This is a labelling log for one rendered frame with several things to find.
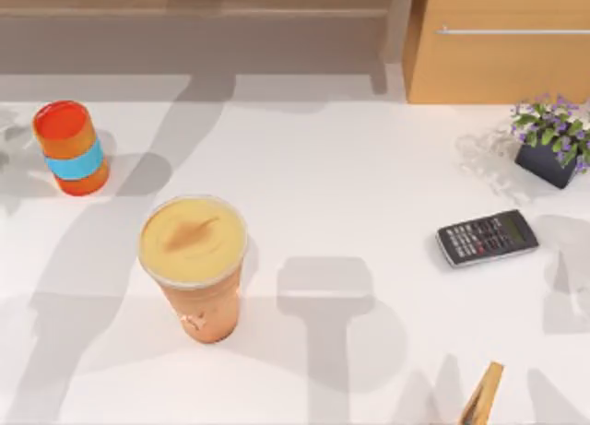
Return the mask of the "tan drink cup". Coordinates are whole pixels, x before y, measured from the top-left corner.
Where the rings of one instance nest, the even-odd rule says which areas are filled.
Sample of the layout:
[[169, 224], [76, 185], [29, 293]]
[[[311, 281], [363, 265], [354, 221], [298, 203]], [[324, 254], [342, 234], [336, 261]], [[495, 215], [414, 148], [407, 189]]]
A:
[[186, 195], [150, 214], [137, 258], [185, 333], [210, 344], [229, 336], [239, 322], [247, 249], [247, 228], [235, 207], [212, 195]]

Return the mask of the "black calculator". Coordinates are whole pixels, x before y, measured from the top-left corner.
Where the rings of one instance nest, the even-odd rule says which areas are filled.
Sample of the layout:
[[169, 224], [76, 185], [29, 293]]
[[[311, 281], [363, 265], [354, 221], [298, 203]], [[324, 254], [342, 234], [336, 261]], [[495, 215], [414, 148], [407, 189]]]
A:
[[539, 246], [536, 234], [517, 209], [442, 227], [435, 239], [451, 267], [524, 254]]

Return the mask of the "open wooden shelf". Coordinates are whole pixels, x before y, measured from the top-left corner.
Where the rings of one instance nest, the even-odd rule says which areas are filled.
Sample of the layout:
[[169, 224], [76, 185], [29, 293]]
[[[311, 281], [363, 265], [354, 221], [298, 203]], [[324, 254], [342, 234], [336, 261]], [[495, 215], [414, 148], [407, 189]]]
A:
[[0, 73], [369, 73], [411, 0], [0, 0]]

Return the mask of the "orange cup with blue band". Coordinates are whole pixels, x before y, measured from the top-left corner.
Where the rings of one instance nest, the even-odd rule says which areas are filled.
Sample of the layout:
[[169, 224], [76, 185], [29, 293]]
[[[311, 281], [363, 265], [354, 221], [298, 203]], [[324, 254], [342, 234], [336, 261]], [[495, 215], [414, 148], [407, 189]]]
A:
[[109, 164], [88, 109], [73, 100], [45, 104], [32, 120], [45, 163], [67, 195], [90, 195], [109, 178]]

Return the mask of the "wooden cupboard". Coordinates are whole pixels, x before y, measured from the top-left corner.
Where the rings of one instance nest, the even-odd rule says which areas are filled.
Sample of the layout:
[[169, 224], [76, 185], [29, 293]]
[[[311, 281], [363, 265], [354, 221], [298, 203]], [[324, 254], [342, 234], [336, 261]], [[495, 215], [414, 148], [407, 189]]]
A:
[[410, 103], [590, 98], [590, 36], [437, 34], [442, 26], [590, 30], [590, 0], [412, 0], [402, 57]]

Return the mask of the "purple flower plant black pot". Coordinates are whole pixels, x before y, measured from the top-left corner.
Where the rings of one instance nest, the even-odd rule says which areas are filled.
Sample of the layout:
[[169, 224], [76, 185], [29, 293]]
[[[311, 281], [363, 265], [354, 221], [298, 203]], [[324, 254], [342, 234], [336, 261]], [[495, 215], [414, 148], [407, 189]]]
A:
[[520, 143], [515, 163], [558, 189], [590, 171], [590, 117], [560, 94], [512, 108], [510, 134]]

